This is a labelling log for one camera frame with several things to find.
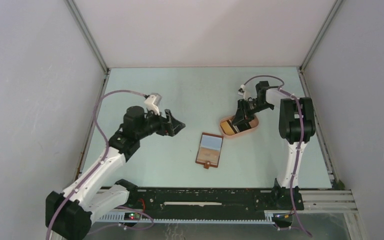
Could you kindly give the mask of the pink plastic tray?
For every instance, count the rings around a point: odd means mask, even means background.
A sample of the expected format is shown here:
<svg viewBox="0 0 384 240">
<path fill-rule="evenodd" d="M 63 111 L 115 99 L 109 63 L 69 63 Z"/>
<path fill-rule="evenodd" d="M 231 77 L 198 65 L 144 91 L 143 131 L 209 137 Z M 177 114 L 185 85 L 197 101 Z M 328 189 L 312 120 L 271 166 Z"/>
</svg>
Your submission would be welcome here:
<svg viewBox="0 0 384 240">
<path fill-rule="evenodd" d="M 240 123 L 238 125 L 233 125 L 233 119 L 234 115 L 231 115 L 222 118 L 219 122 L 219 129 L 224 138 L 232 139 L 242 137 L 254 132 L 259 126 L 259 120 L 257 117 L 250 122 Z"/>
</svg>

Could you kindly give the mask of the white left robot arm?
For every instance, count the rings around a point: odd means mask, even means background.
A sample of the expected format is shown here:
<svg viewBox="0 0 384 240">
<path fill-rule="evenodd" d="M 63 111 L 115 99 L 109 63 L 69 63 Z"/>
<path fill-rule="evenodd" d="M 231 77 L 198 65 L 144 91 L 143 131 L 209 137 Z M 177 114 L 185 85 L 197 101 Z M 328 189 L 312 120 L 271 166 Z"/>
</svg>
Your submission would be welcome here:
<svg viewBox="0 0 384 240">
<path fill-rule="evenodd" d="M 94 164 L 71 185 L 58 193 L 52 191 L 45 200 L 46 239 L 55 232 L 67 240 L 82 240 L 92 225 L 118 206 L 133 208 L 138 194 L 135 185 L 126 180 L 116 182 L 108 191 L 99 193 L 106 179 L 120 169 L 140 148 L 140 141 L 152 134 L 174 137 L 185 123 L 175 119 L 170 110 L 165 116 L 141 106 L 131 106 L 119 129 L 105 143 Z"/>
</svg>

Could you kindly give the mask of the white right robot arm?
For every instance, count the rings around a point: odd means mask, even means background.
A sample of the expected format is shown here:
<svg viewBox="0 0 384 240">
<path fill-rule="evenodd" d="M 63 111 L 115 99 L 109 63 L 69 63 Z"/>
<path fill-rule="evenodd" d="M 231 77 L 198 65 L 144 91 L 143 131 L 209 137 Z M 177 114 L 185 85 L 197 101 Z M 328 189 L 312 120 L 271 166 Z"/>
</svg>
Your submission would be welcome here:
<svg viewBox="0 0 384 240">
<path fill-rule="evenodd" d="M 231 124 L 235 127 L 250 126 L 255 114 L 266 109 L 278 108 L 278 132 L 287 146 L 285 170 L 275 179 L 275 186 L 294 189 L 298 186 L 298 174 L 304 149 L 316 131 L 313 101 L 310 97 L 297 97 L 281 86 L 270 86 L 260 81 L 256 86 L 257 97 L 247 97 L 246 85 L 238 94 L 237 110 Z"/>
</svg>

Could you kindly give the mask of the brown leather card holder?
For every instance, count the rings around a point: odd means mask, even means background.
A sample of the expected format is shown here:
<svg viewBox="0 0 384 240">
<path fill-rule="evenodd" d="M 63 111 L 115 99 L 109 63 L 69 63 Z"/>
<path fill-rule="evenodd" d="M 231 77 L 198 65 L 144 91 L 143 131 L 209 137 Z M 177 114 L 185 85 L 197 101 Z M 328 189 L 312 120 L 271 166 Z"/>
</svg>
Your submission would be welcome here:
<svg viewBox="0 0 384 240">
<path fill-rule="evenodd" d="M 219 166 L 224 137 L 222 135 L 203 132 L 200 137 L 195 163 L 204 169 Z"/>
</svg>

